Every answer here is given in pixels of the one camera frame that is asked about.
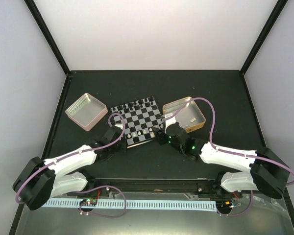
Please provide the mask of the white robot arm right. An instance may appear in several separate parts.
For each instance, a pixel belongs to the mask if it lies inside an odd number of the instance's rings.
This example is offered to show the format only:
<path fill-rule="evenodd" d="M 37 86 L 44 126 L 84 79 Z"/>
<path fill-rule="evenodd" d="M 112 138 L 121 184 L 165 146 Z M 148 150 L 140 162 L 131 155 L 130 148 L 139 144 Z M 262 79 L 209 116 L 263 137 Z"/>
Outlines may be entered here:
<path fill-rule="evenodd" d="M 282 198 L 290 172 L 271 149 L 239 150 L 215 146 L 209 141 L 189 136 L 178 122 L 168 127 L 151 127 L 150 130 L 160 145 L 169 144 L 186 159 L 234 169 L 235 172 L 218 174 L 213 184 L 216 196 L 225 197 L 230 192 L 252 190 L 270 198 Z"/>

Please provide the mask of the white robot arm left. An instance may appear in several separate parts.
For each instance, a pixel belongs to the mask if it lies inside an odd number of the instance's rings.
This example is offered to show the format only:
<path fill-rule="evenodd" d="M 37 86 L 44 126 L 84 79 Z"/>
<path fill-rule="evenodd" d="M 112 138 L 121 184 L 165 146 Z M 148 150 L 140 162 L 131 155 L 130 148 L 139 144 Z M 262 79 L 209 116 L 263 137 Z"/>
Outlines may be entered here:
<path fill-rule="evenodd" d="M 12 188 L 16 202 L 34 211 L 49 199 L 69 192 L 91 195 L 96 188 L 81 168 L 108 160 L 115 152 L 126 149 L 124 127 L 116 124 L 99 139 L 51 159 L 34 157 L 24 167 Z"/>

